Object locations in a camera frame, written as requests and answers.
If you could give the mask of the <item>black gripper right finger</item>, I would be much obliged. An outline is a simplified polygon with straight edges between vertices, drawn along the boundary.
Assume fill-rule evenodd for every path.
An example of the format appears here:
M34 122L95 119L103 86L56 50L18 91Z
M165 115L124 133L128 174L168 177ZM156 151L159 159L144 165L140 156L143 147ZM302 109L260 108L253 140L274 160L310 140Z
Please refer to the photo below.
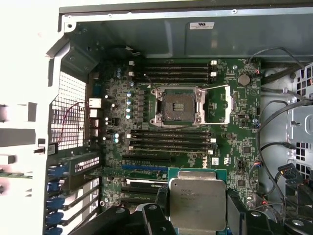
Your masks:
M248 210L236 190L229 188L227 198L227 227L233 235L311 235L312 222L288 218L283 224L269 219L258 210Z

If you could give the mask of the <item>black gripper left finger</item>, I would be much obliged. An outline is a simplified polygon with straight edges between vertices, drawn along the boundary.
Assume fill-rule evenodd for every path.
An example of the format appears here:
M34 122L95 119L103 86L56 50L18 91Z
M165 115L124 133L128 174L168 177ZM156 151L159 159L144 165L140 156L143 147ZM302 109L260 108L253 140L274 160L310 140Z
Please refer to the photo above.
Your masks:
M175 235L169 221L168 186L158 190L154 203L140 204L134 212L113 206L101 213L95 225L95 235Z

